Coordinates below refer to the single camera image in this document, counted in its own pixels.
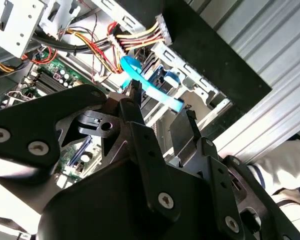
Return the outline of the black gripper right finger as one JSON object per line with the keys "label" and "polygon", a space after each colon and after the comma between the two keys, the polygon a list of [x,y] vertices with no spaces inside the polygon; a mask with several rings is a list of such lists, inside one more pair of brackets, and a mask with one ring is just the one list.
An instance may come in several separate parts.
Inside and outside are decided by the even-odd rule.
{"label": "black gripper right finger", "polygon": [[212,204],[208,222],[214,240],[300,240],[300,232],[234,156],[219,158],[216,146],[201,135],[196,113],[182,109],[170,126],[178,167],[201,177]]}

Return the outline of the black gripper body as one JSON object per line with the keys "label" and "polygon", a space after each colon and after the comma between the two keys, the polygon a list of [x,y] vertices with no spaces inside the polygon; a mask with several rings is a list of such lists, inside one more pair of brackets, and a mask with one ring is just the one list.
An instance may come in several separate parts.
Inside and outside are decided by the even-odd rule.
{"label": "black gripper body", "polygon": [[232,224],[215,219],[208,184],[168,166],[180,217],[170,222],[146,206],[141,175],[130,160],[110,165],[62,190],[45,207],[39,240],[238,240]]}

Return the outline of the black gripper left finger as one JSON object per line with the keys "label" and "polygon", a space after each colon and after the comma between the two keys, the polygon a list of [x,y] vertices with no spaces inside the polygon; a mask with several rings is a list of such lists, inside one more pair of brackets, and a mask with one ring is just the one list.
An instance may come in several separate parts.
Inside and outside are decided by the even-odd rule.
{"label": "black gripper left finger", "polygon": [[133,80],[119,100],[83,84],[0,110],[0,177],[34,185],[53,174],[62,149],[89,135],[101,137],[101,169],[63,190],[47,210],[94,207],[126,197],[146,218],[180,217],[168,167],[140,110],[142,85]]}

